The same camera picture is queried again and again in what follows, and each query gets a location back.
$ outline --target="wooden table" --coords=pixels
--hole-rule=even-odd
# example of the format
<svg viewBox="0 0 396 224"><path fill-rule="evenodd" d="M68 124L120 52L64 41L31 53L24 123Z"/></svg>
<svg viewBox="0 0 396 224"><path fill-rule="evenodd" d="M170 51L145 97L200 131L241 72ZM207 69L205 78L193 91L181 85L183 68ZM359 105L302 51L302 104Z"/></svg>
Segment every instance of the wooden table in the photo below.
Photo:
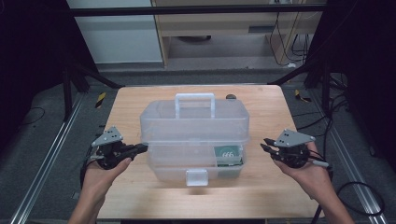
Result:
<svg viewBox="0 0 396 224"><path fill-rule="evenodd" d="M172 100L178 92L213 92L217 99L234 94L249 115L247 162L236 179L209 180L207 187L161 182L149 169L147 154L138 155L110 188L100 219L193 219L312 217L318 204L290 177L282 174L260 147L295 130L278 86L156 86L119 90L106 129L115 125L126 144L140 143L139 116L149 102Z"/></svg>

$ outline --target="forearm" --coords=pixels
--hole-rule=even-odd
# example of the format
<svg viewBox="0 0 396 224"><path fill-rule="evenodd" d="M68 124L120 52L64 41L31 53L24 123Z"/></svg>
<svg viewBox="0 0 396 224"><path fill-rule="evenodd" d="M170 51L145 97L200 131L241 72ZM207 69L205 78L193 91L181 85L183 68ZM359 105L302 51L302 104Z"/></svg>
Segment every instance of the forearm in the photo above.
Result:
<svg viewBox="0 0 396 224"><path fill-rule="evenodd" d="M101 204L97 204L94 200L81 198L70 217L68 224L93 224L99 214Z"/></svg>
<svg viewBox="0 0 396 224"><path fill-rule="evenodd" d="M331 192L325 197L320 198L318 203L323 209L328 223L355 223L335 192Z"/></svg>

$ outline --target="small black object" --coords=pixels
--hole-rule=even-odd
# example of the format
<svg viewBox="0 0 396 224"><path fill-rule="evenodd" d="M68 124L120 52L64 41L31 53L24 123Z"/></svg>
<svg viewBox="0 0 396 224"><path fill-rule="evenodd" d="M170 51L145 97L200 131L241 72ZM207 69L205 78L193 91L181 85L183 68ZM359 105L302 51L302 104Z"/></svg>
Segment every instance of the small black object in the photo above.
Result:
<svg viewBox="0 0 396 224"><path fill-rule="evenodd" d="M126 158L131 158L132 161L137 154L146 152L148 146L145 144L129 145L126 146L121 141L111 143L108 145L99 146L96 151L98 164L105 170L110 170L116 167L121 161Z"/></svg>
<svg viewBox="0 0 396 224"><path fill-rule="evenodd" d="M236 96L234 94L228 94L225 99L227 100L236 100Z"/></svg>
<svg viewBox="0 0 396 224"><path fill-rule="evenodd" d="M264 139L265 143L274 146L274 140ZM273 150L271 147L261 144L264 151L271 154L271 158L276 161L282 161L291 168L303 167L310 157L309 149L305 144L296 147L279 147L279 150Z"/></svg>

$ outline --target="wire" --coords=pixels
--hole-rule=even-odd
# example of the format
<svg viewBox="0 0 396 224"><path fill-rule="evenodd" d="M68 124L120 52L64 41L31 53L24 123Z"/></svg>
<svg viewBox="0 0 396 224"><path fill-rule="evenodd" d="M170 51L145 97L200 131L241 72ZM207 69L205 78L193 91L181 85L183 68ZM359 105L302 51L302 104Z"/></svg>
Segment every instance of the wire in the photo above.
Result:
<svg viewBox="0 0 396 224"><path fill-rule="evenodd" d="M303 114L297 114L297 115L292 115L292 117L300 117L300 116L304 116L304 115L312 115L312 114L318 114L320 112L309 112L309 113L303 113Z"/></svg>
<svg viewBox="0 0 396 224"><path fill-rule="evenodd" d="M270 35L270 46L271 46L271 50L272 50L272 52L274 53L274 55L276 55L276 53L275 53L275 51L274 51L274 49L273 49L273 46L272 46L272 38L273 38L273 33L274 33L274 31L275 31L276 29L277 29L277 32L278 32L278 34L279 34L279 39L280 39L280 42L281 42L281 44L282 44L283 53L285 54L286 58L288 58L288 60L290 60L292 63L300 62L301 60L294 60L294 59L291 59L291 58L289 57L288 53L286 52L285 43L283 42L282 35L281 35L281 33L280 33L280 30L279 30L279 12L276 13L276 22L275 22L275 25L274 25L273 32L272 32L271 35ZM287 64L279 63L278 61L276 61L276 63L277 63L278 65L282 65L282 66L287 65Z"/></svg>
<svg viewBox="0 0 396 224"><path fill-rule="evenodd" d="M346 203L345 201L343 201L343 200L340 198L341 202L342 202L346 207L348 207L350 210L352 210L352 211L354 211L354 212L356 212L356 213L358 213L358 214L361 214L361 215L364 215L364 216L367 216L367 217L376 217L376 216L381 215L381 214L384 212L384 210L385 210L385 201L384 201L384 198L381 196L381 194L378 193L378 191L377 191L376 189L374 189L373 187L371 187L370 185L368 185L368 184L366 184L366 183L363 183L363 182L360 182L360 181L350 181L350 182L347 182L347 183L345 183L343 186L341 186L341 187L337 190L337 195L339 195L340 192L341 192L341 190L343 190L345 187L347 187L347 186L349 186L349 185L363 185L364 187L368 188L373 194L375 194L375 195L377 196L377 199L379 199L379 200L381 201L381 203L380 203L380 205L379 205L380 209L379 209L378 212L376 212L376 213L366 213L366 212L362 212L362 211L360 211L359 209L353 207L353 206L350 205L349 203Z"/></svg>
<svg viewBox="0 0 396 224"><path fill-rule="evenodd" d="M46 110L43 107L35 106L35 107L30 108L31 111L34 110L34 109L40 109L43 113L40 115L40 117L38 119L34 119L32 121L29 121L29 122L24 122L21 125L28 125L28 124L36 123L39 120L41 120L44 117L44 115L46 114Z"/></svg>

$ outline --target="black metal pole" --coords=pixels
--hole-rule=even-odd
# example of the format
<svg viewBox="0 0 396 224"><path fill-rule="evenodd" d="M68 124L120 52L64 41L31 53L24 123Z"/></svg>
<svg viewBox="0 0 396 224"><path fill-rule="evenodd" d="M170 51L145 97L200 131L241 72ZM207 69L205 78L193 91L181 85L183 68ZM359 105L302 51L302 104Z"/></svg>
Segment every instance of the black metal pole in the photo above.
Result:
<svg viewBox="0 0 396 224"><path fill-rule="evenodd" d="M229 5L229 6L185 6L185 7L108 7L71 8L53 10L50 13L73 17L210 14L210 13L254 13L254 12L306 12L325 11L334 8L326 4L276 4L276 5Z"/></svg>

